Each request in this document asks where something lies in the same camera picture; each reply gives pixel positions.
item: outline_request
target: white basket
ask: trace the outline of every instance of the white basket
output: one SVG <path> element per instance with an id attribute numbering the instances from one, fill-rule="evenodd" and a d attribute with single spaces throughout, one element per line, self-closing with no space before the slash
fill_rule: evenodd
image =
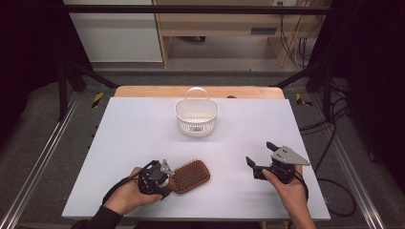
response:
<path id="1" fill-rule="evenodd" d="M 193 91 L 203 91 L 206 98 L 188 98 Z M 184 100 L 176 103 L 176 115 L 180 130 L 189 136 L 201 137 L 214 131 L 218 114 L 218 103 L 209 99 L 208 92 L 200 87 L 187 91 Z"/>

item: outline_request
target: person's left hand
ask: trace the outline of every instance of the person's left hand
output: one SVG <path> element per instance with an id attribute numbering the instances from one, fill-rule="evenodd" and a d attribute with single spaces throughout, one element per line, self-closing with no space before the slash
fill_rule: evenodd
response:
<path id="1" fill-rule="evenodd" d="M 139 171 L 140 168 L 135 168 L 131 175 Z M 139 206 L 154 203 L 163 198 L 162 195 L 145 195 L 138 188 L 137 178 L 132 179 L 126 184 L 116 189 L 108 200 L 103 204 L 104 207 L 120 214 L 125 215 L 133 211 Z"/>

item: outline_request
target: brush bristles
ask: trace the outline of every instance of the brush bristles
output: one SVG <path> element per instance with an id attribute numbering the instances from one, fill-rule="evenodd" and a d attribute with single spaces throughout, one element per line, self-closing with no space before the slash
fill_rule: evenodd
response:
<path id="1" fill-rule="evenodd" d="M 200 160 L 193 160 L 175 170 L 173 192 L 184 194 L 207 182 L 210 174 L 205 164 Z"/>

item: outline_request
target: white wall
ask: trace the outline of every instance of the white wall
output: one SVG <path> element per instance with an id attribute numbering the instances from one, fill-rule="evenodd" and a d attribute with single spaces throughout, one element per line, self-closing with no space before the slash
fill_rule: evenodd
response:
<path id="1" fill-rule="evenodd" d="M 64 0 L 68 4 L 152 5 L 151 0 Z M 161 62 L 153 14 L 71 13 L 91 62 Z"/>

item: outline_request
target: white tabletop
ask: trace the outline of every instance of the white tabletop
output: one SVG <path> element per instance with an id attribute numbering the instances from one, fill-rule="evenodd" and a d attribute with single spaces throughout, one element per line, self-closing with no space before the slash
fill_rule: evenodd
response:
<path id="1" fill-rule="evenodd" d="M 155 220 L 288 219 L 275 189 L 253 178 L 245 157 L 268 166 L 271 141 L 308 158 L 286 99 L 215 98 L 214 132 L 203 138 L 181 133 L 175 104 L 182 98 L 111 98 L 62 217 L 92 217 L 108 190 L 136 166 L 166 159 L 172 169 L 202 160 L 211 174 L 202 186 L 170 194 L 126 217 Z M 315 174 L 304 166 L 309 210 L 314 220 L 330 219 Z"/>

